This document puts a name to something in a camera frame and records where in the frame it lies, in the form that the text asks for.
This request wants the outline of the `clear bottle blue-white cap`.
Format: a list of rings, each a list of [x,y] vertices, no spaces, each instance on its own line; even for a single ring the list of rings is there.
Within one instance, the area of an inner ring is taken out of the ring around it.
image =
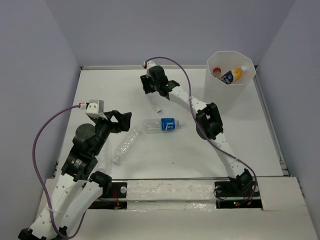
[[[162,113],[162,108],[160,107],[160,105],[156,101],[156,98],[155,98],[155,96],[153,94],[150,95],[149,101],[150,101],[150,104],[151,104],[152,108],[154,109],[154,111],[157,114],[161,114]]]

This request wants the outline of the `blue label water bottle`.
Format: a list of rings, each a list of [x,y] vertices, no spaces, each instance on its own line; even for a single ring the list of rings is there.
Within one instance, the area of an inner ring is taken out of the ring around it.
[[[186,123],[173,117],[146,119],[142,123],[142,129],[146,134],[159,134],[174,132],[184,128]]]

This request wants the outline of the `red cap small bottle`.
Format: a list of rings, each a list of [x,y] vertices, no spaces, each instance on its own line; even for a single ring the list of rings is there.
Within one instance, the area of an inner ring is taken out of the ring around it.
[[[222,79],[222,70],[220,67],[215,67],[213,70],[212,70],[212,75],[221,80]]]

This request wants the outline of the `orange juice bottle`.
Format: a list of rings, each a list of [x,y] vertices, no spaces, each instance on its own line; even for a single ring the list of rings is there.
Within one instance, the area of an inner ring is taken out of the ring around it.
[[[222,79],[220,80],[226,85],[230,85],[235,83],[236,81],[240,80],[244,74],[247,72],[248,67],[246,65],[242,65],[240,67],[235,67],[228,72],[226,72],[223,76]]]

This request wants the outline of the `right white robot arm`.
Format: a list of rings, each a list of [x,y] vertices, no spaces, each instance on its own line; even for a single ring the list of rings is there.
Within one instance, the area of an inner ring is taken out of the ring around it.
[[[215,103],[205,103],[185,91],[178,82],[168,80],[162,66],[148,61],[143,64],[146,74],[140,77],[146,94],[157,92],[160,96],[174,102],[191,113],[198,135],[208,141],[215,149],[226,170],[229,181],[225,189],[235,196],[250,195],[253,198],[257,188],[257,177],[253,169],[238,159],[224,135],[223,122]]]

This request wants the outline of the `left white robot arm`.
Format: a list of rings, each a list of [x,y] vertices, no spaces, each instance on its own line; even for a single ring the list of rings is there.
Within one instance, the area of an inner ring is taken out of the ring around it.
[[[73,146],[61,168],[53,193],[45,188],[47,204],[28,228],[18,235],[20,240],[69,240],[78,233],[85,212],[99,197],[110,194],[112,178],[94,171],[105,142],[110,134],[127,132],[131,126],[131,112],[117,110],[86,110],[93,124],[81,124],[75,131]]]

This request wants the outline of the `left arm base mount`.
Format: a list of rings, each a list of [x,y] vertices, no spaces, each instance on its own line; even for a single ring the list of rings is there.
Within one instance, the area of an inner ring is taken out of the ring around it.
[[[109,189],[103,190],[89,207],[90,210],[125,210],[127,209],[128,183],[124,181],[113,182]]]

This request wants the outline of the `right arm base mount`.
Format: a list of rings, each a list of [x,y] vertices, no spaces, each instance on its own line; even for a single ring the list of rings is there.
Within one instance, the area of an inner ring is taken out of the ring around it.
[[[254,180],[244,191],[238,193],[229,186],[229,181],[214,183],[213,195],[217,209],[263,209],[259,186],[255,186]]]

